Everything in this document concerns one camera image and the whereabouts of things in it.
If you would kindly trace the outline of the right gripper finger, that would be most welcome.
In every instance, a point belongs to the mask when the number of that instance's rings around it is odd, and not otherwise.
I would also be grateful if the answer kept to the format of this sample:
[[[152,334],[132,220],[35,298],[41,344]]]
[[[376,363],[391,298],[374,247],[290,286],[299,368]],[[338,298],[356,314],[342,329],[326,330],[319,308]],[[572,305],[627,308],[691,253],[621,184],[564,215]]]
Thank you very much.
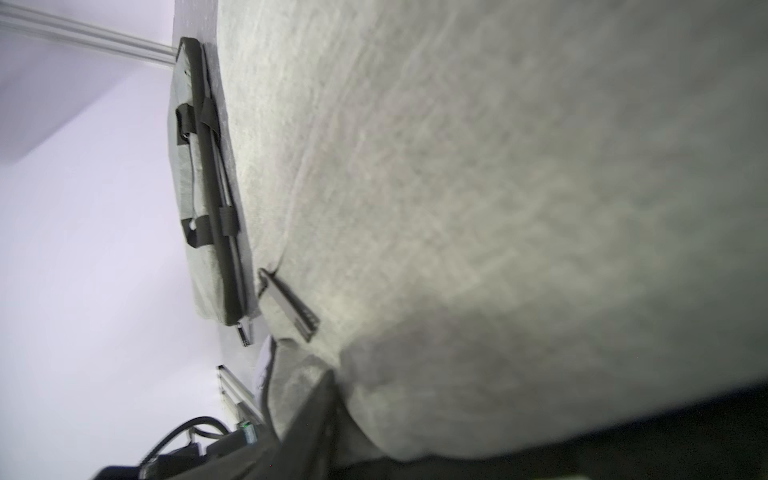
[[[325,372],[279,442],[256,443],[180,479],[328,479],[336,438],[336,382]]]

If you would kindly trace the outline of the grey laptop bag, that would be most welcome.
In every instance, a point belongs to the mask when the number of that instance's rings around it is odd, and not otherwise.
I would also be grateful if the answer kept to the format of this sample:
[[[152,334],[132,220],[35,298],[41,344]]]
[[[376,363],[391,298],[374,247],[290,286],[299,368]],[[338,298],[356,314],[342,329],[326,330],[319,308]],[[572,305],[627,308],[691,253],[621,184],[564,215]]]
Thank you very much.
[[[763,1],[223,1],[285,434],[480,459],[767,378]]]
[[[174,60],[168,152],[195,307],[201,317],[234,327],[248,346],[241,227],[222,155],[206,51],[198,39],[182,37]]]

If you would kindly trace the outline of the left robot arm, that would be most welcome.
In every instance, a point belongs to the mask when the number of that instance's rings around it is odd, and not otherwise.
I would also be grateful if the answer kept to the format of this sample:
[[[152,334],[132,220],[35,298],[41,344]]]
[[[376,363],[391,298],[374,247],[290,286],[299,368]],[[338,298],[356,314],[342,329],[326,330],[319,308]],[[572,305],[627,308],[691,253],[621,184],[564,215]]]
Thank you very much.
[[[214,417],[198,416],[167,434],[137,466],[106,466],[93,479],[171,479],[256,444],[261,429],[242,421],[230,430]]]

